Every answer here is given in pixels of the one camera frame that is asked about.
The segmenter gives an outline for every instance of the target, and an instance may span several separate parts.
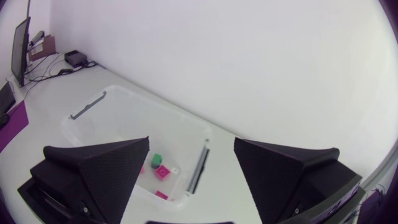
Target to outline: transparent plastic bin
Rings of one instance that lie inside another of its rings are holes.
[[[62,133],[74,146],[149,136],[150,151],[133,196],[146,198],[166,210],[186,206],[207,156],[211,128],[201,121],[166,108],[120,86],[109,86],[62,121]],[[163,181],[150,166],[155,153],[171,171]],[[155,195],[161,191],[165,200]]]

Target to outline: textured black surface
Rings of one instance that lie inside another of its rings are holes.
[[[47,146],[45,158],[80,173],[107,223],[120,223],[142,164],[148,138],[63,149]]]
[[[263,223],[276,223],[306,169],[336,160],[338,149],[309,150],[235,139],[234,151]]]

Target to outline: white table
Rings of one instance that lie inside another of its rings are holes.
[[[47,65],[55,56],[46,60]],[[32,72],[30,77],[41,75],[46,62]],[[67,64],[60,62],[52,74]],[[16,99],[21,101],[31,83],[16,88]],[[29,125],[25,127],[0,153],[0,186],[8,209],[18,224],[40,223],[29,210],[17,189],[29,178],[29,169],[44,159],[44,146],[72,147],[61,133],[61,120],[82,102],[109,85],[119,85],[165,106],[188,114],[165,100],[114,75],[100,66],[78,73],[53,78],[39,83],[25,100]],[[180,212],[166,212],[139,198],[130,200],[122,223],[145,223],[148,220],[177,223],[211,223],[234,221],[235,223],[261,223],[233,152],[235,135],[206,122],[213,129],[210,155],[197,191]]]

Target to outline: pink block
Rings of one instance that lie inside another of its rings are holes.
[[[167,196],[166,194],[163,194],[162,192],[160,192],[158,190],[155,192],[155,195],[158,197],[161,197],[164,200],[167,200],[169,198],[169,196]]]
[[[170,171],[168,170],[168,168],[166,168],[166,166],[161,165],[155,170],[154,174],[159,180],[163,181],[166,179],[167,176],[169,176]]]

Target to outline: computer monitor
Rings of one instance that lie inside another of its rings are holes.
[[[343,223],[364,195],[337,148],[312,150],[235,139],[263,223]]]
[[[18,80],[20,87],[24,86],[24,74],[27,66],[26,52],[29,41],[29,22],[30,17],[17,26],[12,46],[11,70],[12,74]]]
[[[120,223],[149,152],[149,138],[46,146],[18,192],[44,223]]]

